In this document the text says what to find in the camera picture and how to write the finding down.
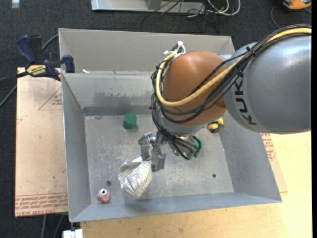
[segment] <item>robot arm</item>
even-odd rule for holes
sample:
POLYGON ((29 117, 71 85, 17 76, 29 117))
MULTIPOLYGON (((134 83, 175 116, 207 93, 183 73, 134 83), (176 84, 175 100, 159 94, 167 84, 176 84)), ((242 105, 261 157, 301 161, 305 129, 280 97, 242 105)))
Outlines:
POLYGON ((228 60, 186 53, 181 42, 165 52, 152 75, 152 117, 173 152, 198 151, 193 135, 226 110, 258 132, 309 130, 311 32, 308 25, 279 29, 228 60))

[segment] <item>metal base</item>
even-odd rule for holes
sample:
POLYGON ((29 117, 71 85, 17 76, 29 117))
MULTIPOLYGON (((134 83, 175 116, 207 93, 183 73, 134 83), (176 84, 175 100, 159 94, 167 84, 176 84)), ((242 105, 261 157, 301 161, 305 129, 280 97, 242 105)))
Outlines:
MULTIPOLYGON (((92 0, 92 11, 143 11, 164 12, 174 6, 176 1, 162 1, 160 9, 148 9, 146 0, 92 0)), ((178 3, 169 13, 187 13, 189 10, 204 11, 205 6, 201 2, 178 3)))

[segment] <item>crumpled fabric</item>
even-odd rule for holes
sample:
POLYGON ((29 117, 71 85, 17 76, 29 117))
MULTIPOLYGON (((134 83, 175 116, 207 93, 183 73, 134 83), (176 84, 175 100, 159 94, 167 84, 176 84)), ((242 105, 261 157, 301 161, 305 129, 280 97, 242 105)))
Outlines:
POLYGON ((152 180, 152 161, 139 157, 133 161, 125 161, 119 170, 118 179, 122 189, 139 198, 152 180))

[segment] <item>black carpet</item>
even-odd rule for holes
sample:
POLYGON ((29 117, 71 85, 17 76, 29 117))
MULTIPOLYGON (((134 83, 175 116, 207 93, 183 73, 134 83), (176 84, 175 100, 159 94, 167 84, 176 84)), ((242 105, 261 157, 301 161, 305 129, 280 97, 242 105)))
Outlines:
MULTIPOLYGON (((0 78, 14 75, 17 67, 26 65, 15 47, 15 41, 25 34, 42 35, 44 41, 58 28, 224 35, 232 37, 237 49, 276 29, 270 17, 276 5, 274 18, 279 26, 311 24, 311 14, 288 12, 276 0, 241 0, 235 16, 209 15, 206 19, 203 15, 187 19, 175 13, 92 12, 91 0, 20 0, 20 9, 12 8, 12 0, 0 0, 0 78)), ((54 40, 43 55, 58 60, 58 54, 54 40)), ((14 85, 14 80, 0 84, 0 102, 14 85)), ((16 92, 0 107, 0 238, 39 238, 43 216, 14 217, 15 119, 16 92)), ((59 220, 58 214, 47 216, 44 237, 52 237, 59 220)), ((70 228, 66 216, 60 231, 70 228)))

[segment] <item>wooden table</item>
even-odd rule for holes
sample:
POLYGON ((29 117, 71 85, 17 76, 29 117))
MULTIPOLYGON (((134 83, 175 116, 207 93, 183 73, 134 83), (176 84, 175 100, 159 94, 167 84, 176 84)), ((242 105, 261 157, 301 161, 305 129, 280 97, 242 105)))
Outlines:
POLYGON ((82 222, 84 237, 312 237, 311 132, 271 138, 288 188, 282 203, 82 222))

